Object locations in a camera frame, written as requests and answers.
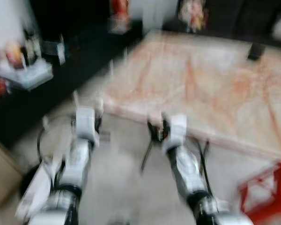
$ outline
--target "black cable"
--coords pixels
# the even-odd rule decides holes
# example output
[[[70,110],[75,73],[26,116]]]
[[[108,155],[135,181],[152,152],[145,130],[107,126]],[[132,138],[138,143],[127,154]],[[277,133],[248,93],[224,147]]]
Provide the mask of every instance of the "black cable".
[[[54,189],[56,189],[57,187],[56,187],[56,184],[57,184],[57,181],[59,180],[59,177],[60,177],[60,175],[62,174],[62,172],[64,171],[64,169],[65,169],[65,167],[66,167],[66,161],[65,161],[65,159],[63,158],[62,160],[61,160],[61,165],[60,165],[60,167],[59,167],[59,169],[58,169],[58,171],[57,171],[57,173],[56,173],[56,175],[55,175],[55,178],[54,178]]]
[[[206,142],[204,150],[203,150],[203,156],[204,156],[205,163],[206,163],[206,154],[208,153],[208,151],[209,151],[209,142]],[[201,165],[200,165],[200,175],[202,175],[202,174],[203,174],[203,165],[201,163]]]
[[[193,138],[193,140],[194,140],[195,143],[197,144],[198,150],[199,150],[199,152],[200,152],[201,164],[202,164],[202,166],[203,166],[203,171],[204,171],[204,176],[205,176],[205,181],[206,181],[206,185],[207,185],[208,192],[209,192],[209,193],[211,194],[211,196],[213,197],[214,195],[213,195],[213,193],[212,193],[212,190],[211,190],[211,187],[210,187],[210,184],[209,184],[208,175],[207,175],[207,169],[206,169],[206,163],[205,163],[205,156],[203,155],[202,148],[201,148],[201,145],[200,145],[199,141],[198,141],[196,138]],[[207,152],[208,149],[209,149],[209,141],[206,141],[204,151]]]
[[[96,118],[96,121],[95,121],[95,131],[99,134],[99,128],[101,126],[101,123],[102,123],[102,117],[98,117]]]
[[[149,143],[149,146],[147,147],[146,153],[145,153],[145,155],[142,159],[141,166],[140,166],[140,173],[144,172],[147,159],[148,159],[148,157],[150,155],[150,152],[152,150],[152,146],[153,146],[153,141],[151,140],[150,143]]]

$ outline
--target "wire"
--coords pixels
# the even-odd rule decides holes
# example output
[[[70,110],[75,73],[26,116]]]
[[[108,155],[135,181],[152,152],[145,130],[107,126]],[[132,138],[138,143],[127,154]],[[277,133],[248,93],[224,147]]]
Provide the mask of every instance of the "wire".
[[[204,176],[205,176],[205,181],[206,181],[207,189],[208,189],[208,192],[213,197],[214,195],[213,195],[213,192],[211,190],[211,187],[210,187],[210,184],[209,184],[208,175],[207,175],[207,169],[206,169],[206,163],[205,163],[205,155],[203,154],[203,151],[202,151],[202,148],[201,148],[201,145],[200,145],[198,139],[196,139],[196,138],[192,138],[192,139],[196,143],[196,145],[198,147],[198,150],[200,152],[201,165],[203,166],[203,171],[204,171]],[[205,153],[208,152],[208,149],[209,149],[209,141],[206,141],[204,152]]]
[[[150,155],[150,152],[152,150],[152,146],[153,146],[153,141],[151,140],[150,143],[149,143],[149,146],[147,147],[147,150],[146,150],[146,153],[143,157],[143,160],[141,162],[141,166],[140,166],[140,173],[143,173],[144,172],[144,169],[145,169],[145,165],[146,165],[146,162],[147,162],[147,159]]]

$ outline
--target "floor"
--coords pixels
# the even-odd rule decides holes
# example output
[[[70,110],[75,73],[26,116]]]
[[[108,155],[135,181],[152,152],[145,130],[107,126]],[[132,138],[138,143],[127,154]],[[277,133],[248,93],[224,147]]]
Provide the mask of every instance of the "floor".
[[[92,105],[90,96],[94,86],[103,78],[98,75],[78,90],[81,105]],[[71,112],[73,108],[69,99],[50,116]],[[36,126],[12,149],[14,158],[26,170],[37,163],[38,129]],[[147,127],[104,114],[102,131],[110,132],[110,139],[102,141],[93,155],[88,185],[80,204],[81,225],[105,225],[115,219],[130,220],[132,225],[194,225],[191,212],[178,197],[167,158],[158,146],[153,149],[144,174],[139,174],[149,142]],[[272,164],[264,158],[211,145],[207,172],[217,198],[238,210],[238,184]],[[14,218],[18,202],[16,193],[0,208],[0,225],[21,224]],[[281,225],[281,221],[276,219],[271,224]]]

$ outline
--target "black object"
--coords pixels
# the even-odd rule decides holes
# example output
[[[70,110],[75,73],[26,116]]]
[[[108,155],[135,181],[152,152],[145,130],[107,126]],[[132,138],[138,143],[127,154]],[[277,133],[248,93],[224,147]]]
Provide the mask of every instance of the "black object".
[[[253,61],[258,60],[262,56],[264,49],[265,49],[264,45],[260,45],[256,43],[252,44],[249,51],[248,59]]]
[[[209,152],[209,141],[207,141],[205,143],[205,147],[204,147],[204,150],[203,150],[203,159],[204,160],[206,159],[206,155],[208,154],[208,152]],[[200,165],[200,174],[201,175],[203,174],[203,171],[204,171],[204,165],[201,162],[201,165]]]
[[[21,47],[21,53],[23,54],[26,66],[29,66],[28,54],[27,49],[23,46]]]
[[[153,144],[161,144],[162,141],[168,136],[170,127],[167,122],[167,120],[163,119],[163,127],[160,129],[158,126],[153,126],[150,120],[147,121],[148,129],[151,135],[151,140],[149,143],[149,146],[147,147],[147,150],[145,152],[145,155],[141,161],[140,165],[140,172],[143,173],[145,169],[146,162],[148,160],[148,157],[151,153]]]
[[[183,0],[178,0],[177,1],[177,7],[176,7],[176,16],[179,15],[180,9],[181,9],[181,4],[182,4]]]
[[[197,225],[221,225],[214,221],[216,215],[208,215],[206,213],[201,213],[196,220]]]
[[[70,206],[68,212],[67,212],[67,218],[65,221],[65,225],[78,225],[79,219],[78,219],[78,206],[79,206],[79,200],[76,199]]]
[[[241,36],[270,38],[271,28],[281,12],[281,0],[243,0],[234,32]]]
[[[109,0],[29,0],[42,39],[64,41],[94,23],[110,17]]]
[[[80,200],[81,196],[82,196],[81,188],[76,185],[72,185],[72,184],[59,185],[54,189],[54,191],[69,191],[69,192],[73,193],[78,200]]]

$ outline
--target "marble table top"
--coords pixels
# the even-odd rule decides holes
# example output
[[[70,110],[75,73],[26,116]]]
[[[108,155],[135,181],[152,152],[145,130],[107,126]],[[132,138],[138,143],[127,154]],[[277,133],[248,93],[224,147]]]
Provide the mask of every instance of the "marble table top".
[[[190,134],[281,160],[281,49],[153,32],[100,89],[105,110],[145,122],[184,113]]]

